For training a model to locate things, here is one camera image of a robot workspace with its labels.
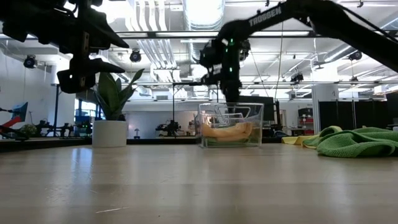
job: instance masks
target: transparent container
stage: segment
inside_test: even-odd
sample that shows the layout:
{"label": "transparent container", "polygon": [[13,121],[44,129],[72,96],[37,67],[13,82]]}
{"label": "transparent container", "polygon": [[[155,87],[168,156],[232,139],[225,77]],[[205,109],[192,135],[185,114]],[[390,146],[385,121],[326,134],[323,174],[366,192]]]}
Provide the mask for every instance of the transparent container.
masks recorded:
{"label": "transparent container", "polygon": [[262,140],[261,103],[204,103],[195,129],[201,147],[257,147]]}

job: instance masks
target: table surface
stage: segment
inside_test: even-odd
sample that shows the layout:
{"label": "table surface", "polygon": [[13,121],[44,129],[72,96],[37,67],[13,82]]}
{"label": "table surface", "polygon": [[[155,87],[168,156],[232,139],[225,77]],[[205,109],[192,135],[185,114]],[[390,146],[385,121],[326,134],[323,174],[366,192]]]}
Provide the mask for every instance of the table surface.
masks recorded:
{"label": "table surface", "polygon": [[0,154],[2,223],[397,223],[398,160],[283,144]]}

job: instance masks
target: ceiling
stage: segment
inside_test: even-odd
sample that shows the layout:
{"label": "ceiling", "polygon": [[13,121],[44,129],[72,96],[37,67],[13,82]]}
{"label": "ceiling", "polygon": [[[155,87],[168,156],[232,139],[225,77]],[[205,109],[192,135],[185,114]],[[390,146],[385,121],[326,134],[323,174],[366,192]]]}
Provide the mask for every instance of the ceiling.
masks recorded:
{"label": "ceiling", "polygon": [[[147,26],[149,27],[149,5],[146,2],[146,19]],[[265,1],[257,0],[225,0],[223,23],[235,19],[247,19],[256,14],[258,9],[266,10],[264,5]],[[364,1],[364,6],[357,8],[359,1],[339,1],[346,7],[349,7],[352,11],[358,13],[373,24],[381,27],[389,21],[398,18],[398,1]],[[274,6],[275,1],[271,1],[270,6]],[[206,15],[206,11],[197,12]],[[156,11],[156,18],[159,18],[159,12]],[[117,18],[114,22],[110,23],[110,26],[116,32],[126,32],[129,29],[126,27],[126,18]],[[165,1],[165,24],[169,31],[184,31],[186,30],[184,15],[182,11],[182,2],[180,0],[166,0]],[[308,27],[304,26],[300,22],[291,19],[285,21],[283,24],[277,24],[276,26],[270,27],[267,30],[308,30]],[[184,44],[181,39],[171,39],[170,44],[176,60],[177,65],[182,63],[181,74],[188,74],[188,67],[186,66],[187,61],[190,58],[189,44]],[[302,62],[304,59],[308,62],[309,58],[313,58],[314,54],[325,54],[331,52],[336,48],[342,46],[344,43],[340,40],[328,39],[328,38],[289,38],[287,36],[283,38],[266,38],[266,39],[250,39],[251,53],[249,57],[244,61],[244,66],[241,68],[241,79],[242,81],[248,82],[258,80],[259,75],[262,75],[267,81],[276,81],[282,76],[282,79],[289,81],[289,77],[293,75],[296,70],[292,69],[295,65]],[[109,60],[112,63],[118,64],[124,68],[127,73],[135,72],[139,69],[144,68],[147,72],[150,71],[151,62],[141,50],[142,60],[139,63],[132,63],[129,60],[131,49],[139,49],[137,40],[126,40],[130,45],[130,49],[120,49],[117,47],[111,47],[109,50]],[[41,62],[47,62],[48,64],[57,64],[60,61],[68,60],[69,57],[62,55],[58,52],[51,51],[55,49],[50,45],[41,45],[36,40],[27,40],[24,43],[20,43],[15,40],[2,40],[0,47],[7,48],[8,52],[19,58],[24,58],[27,54],[36,54],[37,59]],[[352,75],[364,73],[365,71],[371,71],[376,68],[380,68],[381,64],[366,55],[359,60],[354,61],[351,67],[349,60],[338,60],[333,62],[334,67],[337,69],[340,80],[349,80]],[[304,66],[299,66],[301,72],[305,77],[310,78],[311,63],[303,63]],[[380,76],[386,75],[388,70],[380,70],[372,74],[374,79],[380,78]]]}

